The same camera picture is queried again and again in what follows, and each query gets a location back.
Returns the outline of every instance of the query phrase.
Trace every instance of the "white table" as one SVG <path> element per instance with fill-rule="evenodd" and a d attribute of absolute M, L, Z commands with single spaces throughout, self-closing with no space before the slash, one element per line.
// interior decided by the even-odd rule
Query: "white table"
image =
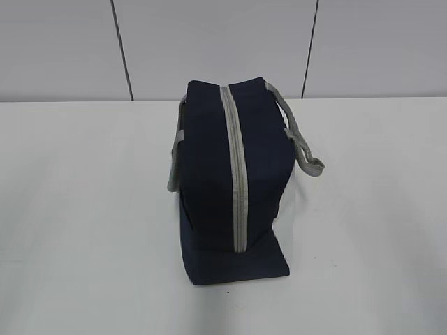
<path fill-rule="evenodd" d="M 447 98 L 290 100 L 287 278 L 194 287 L 166 190 L 177 101 L 0 104 L 0 334 L 446 334 Z"/>

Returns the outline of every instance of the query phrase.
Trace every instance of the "white wall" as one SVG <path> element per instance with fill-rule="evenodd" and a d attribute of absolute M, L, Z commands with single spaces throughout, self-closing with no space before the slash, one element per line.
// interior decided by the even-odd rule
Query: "white wall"
<path fill-rule="evenodd" d="M 447 95 L 447 1 L 322 0 L 305 98 Z"/>
<path fill-rule="evenodd" d="M 115 0 L 136 100 L 263 76 L 301 96 L 316 0 Z M 321 0 L 305 98 L 447 95 L 447 2 Z M 128 100 L 109 0 L 3 0 L 0 101 Z"/>
<path fill-rule="evenodd" d="M 300 96 L 314 0 L 115 0 L 136 100 L 262 76 Z"/>
<path fill-rule="evenodd" d="M 127 100 L 107 0 L 1 0 L 0 101 Z"/>

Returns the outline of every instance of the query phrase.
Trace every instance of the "gray zipper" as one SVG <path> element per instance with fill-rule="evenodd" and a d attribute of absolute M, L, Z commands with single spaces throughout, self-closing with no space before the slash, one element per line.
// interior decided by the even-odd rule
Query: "gray zipper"
<path fill-rule="evenodd" d="M 233 178 L 233 238 L 236 253 L 247 249 L 247 216 L 249 189 L 245 166 L 244 144 L 240 131 L 239 114 L 229 86 L 220 88 L 225 110 Z"/>

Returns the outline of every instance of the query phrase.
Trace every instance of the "lunch bag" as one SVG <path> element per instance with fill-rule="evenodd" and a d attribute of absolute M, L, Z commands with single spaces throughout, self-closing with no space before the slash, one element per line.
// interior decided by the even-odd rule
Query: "lunch bag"
<path fill-rule="evenodd" d="M 313 177 L 325 166 L 275 87 L 261 77 L 224 87 L 190 81 L 171 154 L 168 190 L 179 192 L 182 258 L 191 282 L 288 276 L 272 229 L 281 197 L 295 160 Z"/>

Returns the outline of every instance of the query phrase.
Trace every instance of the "strap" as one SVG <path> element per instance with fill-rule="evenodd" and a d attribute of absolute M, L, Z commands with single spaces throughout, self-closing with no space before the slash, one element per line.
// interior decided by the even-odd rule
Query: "strap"
<path fill-rule="evenodd" d="M 182 117 L 184 113 L 184 106 L 186 103 L 186 94 L 180 101 L 179 106 L 179 118 L 177 120 L 177 132 L 175 134 L 175 140 L 173 148 L 170 152 L 172 156 L 171 165 L 170 165 L 170 174 L 168 181 L 168 191 L 170 192 L 178 192 L 180 190 L 180 169 L 179 169 L 179 161 L 178 161 L 178 145 L 184 138 L 184 131 L 181 129 L 182 127 Z"/>
<path fill-rule="evenodd" d="M 312 152 L 307 145 L 305 139 L 298 130 L 298 125 L 296 124 L 295 117 L 293 116 L 291 108 L 287 105 L 286 101 L 282 95 L 278 92 L 276 87 L 274 87 L 269 82 L 265 83 L 265 88 L 271 91 L 278 102 L 278 105 L 284 111 L 288 121 L 288 129 L 284 129 L 287 137 L 293 141 L 295 146 L 296 160 L 300 168 L 307 173 L 309 176 L 317 177 L 324 169 L 324 164 L 318 158 L 312 157 Z"/>

